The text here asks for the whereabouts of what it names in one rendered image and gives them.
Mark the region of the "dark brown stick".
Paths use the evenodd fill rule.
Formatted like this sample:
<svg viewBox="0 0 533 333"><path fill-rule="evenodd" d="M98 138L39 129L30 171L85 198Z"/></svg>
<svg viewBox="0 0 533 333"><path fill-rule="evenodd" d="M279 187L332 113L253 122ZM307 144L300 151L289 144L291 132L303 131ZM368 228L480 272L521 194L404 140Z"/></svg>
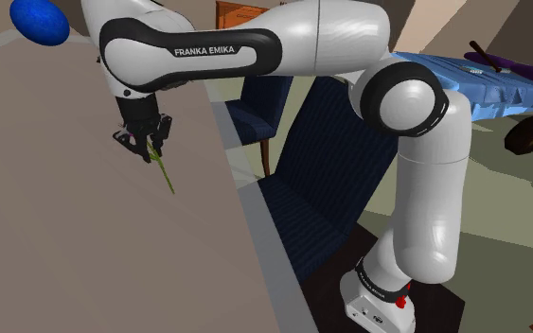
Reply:
<svg viewBox="0 0 533 333"><path fill-rule="evenodd" d="M502 71L502 68L498 66L485 52L485 50L474 40L469 41L469 45L478 53L497 73Z"/></svg>

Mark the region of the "dark robot stand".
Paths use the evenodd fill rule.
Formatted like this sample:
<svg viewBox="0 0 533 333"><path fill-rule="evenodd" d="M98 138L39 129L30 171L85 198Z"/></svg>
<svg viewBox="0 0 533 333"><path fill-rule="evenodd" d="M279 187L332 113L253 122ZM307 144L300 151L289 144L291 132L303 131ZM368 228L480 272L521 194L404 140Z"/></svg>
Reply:
<svg viewBox="0 0 533 333"><path fill-rule="evenodd" d="M345 244L301 283L319 333L368 333L346 316L340 280L376 241L364 227L355 225ZM415 333L459 332L465 302L449 289L414 281L409 297L415 306Z"/></svg>

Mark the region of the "thin green plant stem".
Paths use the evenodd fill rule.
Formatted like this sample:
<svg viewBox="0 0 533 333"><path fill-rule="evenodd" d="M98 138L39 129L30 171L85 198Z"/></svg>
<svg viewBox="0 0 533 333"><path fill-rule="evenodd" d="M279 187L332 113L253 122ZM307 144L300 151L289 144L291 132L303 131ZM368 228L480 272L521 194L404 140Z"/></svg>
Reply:
<svg viewBox="0 0 533 333"><path fill-rule="evenodd" d="M171 191L172 194L175 193L175 190L173 188L173 185L169 179L169 176L166 172L166 169L165 169L165 166L163 164L163 161L162 161L162 158L160 157L159 153L157 152L157 150L152 146L151 142L147 142L147 148L149 150L149 155L150 155L150 158L157 163L157 165L159 166L159 168L161 169L162 171L162 174L169 186L169 190Z"/></svg>

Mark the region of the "orange wooden cabinet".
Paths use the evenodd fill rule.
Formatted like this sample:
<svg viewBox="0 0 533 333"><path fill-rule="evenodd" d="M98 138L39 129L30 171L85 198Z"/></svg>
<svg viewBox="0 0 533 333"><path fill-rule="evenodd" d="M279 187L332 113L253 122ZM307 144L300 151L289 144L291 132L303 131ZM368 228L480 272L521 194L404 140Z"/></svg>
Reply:
<svg viewBox="0 0 533 333"><path fill-rule="evenodd" d="M244 24L266 11L268 11L266 8L217 1L216 28L223 29Z"/></svg>

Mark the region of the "blue oval ball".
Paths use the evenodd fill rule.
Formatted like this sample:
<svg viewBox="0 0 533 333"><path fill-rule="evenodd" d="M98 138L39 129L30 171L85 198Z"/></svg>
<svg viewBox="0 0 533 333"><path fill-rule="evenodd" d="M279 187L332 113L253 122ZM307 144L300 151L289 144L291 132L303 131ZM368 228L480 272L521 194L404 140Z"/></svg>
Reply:
<svg viewBox="0 0 533 333"><path fill-rule="evenodd" d="M66 16L49 0L13 0L9 17L16 29L35 44L57 46L70 34Z"/></svg>

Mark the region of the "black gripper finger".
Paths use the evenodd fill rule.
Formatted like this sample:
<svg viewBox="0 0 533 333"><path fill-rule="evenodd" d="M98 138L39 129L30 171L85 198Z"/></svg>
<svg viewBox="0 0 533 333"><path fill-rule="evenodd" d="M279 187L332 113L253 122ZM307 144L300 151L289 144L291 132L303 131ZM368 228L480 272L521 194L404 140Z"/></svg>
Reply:
<svg viewBox="0 0 533 333"><path fill-rule="evenodd" d="M169 137L172 117L167 114L161 114L157 129L151 134L151 145L158 156L162 156L162 147Z"/></svg>
<svg viewBox="0 0 533 333"><path fill-rule="evenodd" d="M121 130L114 132L113 138L125 149L139 155L146 163L149 164L151 162L146 135L136 136L127 130Z"/></svg>

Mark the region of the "large navy blue chair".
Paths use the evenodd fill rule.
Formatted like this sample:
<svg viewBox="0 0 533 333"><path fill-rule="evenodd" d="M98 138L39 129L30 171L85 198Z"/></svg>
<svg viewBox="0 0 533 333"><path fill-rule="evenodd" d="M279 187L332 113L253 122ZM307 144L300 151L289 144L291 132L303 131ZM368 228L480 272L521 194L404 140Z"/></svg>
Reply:
<svg viewBox="0 0 533 333"><path fill-rule="evenodd" d="M347 93L316 78L275 172L258 182L298 281L346 242L397 153L397 137L369 127Z"/></svg>

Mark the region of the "purple cushion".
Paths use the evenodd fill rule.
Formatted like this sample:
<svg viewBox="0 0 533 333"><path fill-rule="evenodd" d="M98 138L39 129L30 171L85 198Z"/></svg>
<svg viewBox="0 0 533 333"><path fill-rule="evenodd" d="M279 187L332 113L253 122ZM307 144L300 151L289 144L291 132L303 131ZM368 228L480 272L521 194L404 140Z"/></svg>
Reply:
<svg viewBox="0 0 533 333"><path fill-rule="evenodd" d="M491 61L498 67L509 69L523 78L533 80L533 66L508 60L499 56L489 54Z"/></svg>

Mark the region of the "small navy blue chair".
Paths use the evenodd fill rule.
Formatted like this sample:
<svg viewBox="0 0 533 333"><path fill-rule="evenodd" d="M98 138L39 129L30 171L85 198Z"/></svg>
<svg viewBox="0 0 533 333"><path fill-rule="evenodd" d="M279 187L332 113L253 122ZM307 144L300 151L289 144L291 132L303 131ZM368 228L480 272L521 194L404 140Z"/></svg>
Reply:
<svg viewBox="0 0 533 333"><path fill-rule="evenodd" d="M292 82L290 76L245 77L240 97L225 102L241 144L259 143L265 176L271 175L269 140L276 136Z"/></svg>

